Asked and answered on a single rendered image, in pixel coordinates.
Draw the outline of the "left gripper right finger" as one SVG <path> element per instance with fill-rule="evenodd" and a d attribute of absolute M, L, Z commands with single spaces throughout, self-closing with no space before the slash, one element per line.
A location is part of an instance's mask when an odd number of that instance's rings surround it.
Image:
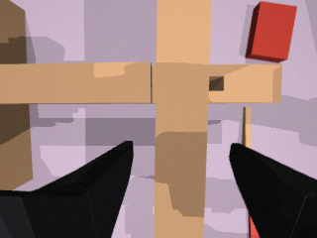
<path fill-rule="evenodd" d="M 317 238 L 317 179 L 240 143 L 229 161 L 260 238 Z"/>

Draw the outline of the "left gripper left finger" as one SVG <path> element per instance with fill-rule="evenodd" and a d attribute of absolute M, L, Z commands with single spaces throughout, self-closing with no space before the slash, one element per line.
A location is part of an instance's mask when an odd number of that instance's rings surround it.
<path fill-rule="evenodd" d="M 133 157 L 125 141 L 38 189 L 0 190 L 0 238 L 111 238 Z"/>

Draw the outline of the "tan wooden end board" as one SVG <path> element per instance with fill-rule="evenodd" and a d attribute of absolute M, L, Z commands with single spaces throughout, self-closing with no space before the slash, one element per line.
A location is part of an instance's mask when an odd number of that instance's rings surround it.
<path fill-rule="evenodd" d="M 212 0 L 158 0 L 154 238 L 203 238 Z"/>
<path fill-rule="evenodd" d="M 0 64 L 27 63 L 25 10 L 0 0 Z M 33 179 L 29 104 L 0 104 L 0 190 Z"/>

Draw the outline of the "tan wooden rail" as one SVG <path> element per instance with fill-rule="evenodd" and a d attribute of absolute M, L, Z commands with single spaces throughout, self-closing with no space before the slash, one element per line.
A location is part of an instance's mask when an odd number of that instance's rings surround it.
<path fill-rule="evenodd" d="M 210 64 L 208 103 L 281 103 L 281 80 L 282 64 Z M 0 64 L 0 104 L 156 103 L 156 82 L 150 62 Z"/>

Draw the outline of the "tan wooden wedge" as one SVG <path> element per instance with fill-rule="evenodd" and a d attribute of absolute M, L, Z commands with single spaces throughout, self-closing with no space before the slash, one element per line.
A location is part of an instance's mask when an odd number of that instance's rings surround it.
<path fill-rule="evenodd" d="M 252 148 L 252 107 L 245 107 L 243 112 L 242 145 Z"/>

